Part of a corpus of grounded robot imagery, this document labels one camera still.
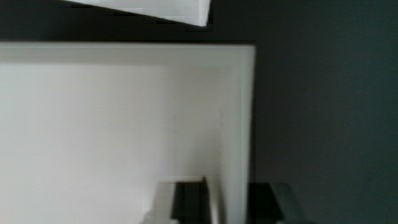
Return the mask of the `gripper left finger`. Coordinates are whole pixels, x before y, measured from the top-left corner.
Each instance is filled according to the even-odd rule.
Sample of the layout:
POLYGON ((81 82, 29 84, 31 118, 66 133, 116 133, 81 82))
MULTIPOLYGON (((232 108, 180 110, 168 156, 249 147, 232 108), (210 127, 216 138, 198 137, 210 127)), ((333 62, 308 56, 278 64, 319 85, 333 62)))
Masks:
POLYGON ((212 224, 209 181, 178 182, 171 219, 178 224, 212 224))

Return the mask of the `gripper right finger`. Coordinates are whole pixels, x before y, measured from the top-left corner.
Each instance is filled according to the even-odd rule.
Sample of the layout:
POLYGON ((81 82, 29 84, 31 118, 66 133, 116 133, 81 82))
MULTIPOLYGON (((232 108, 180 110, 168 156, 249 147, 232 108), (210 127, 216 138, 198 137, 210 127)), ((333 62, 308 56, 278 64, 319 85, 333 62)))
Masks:
POLYGON ((287 183, 249 184, 248 224, 310 224, 287 183))

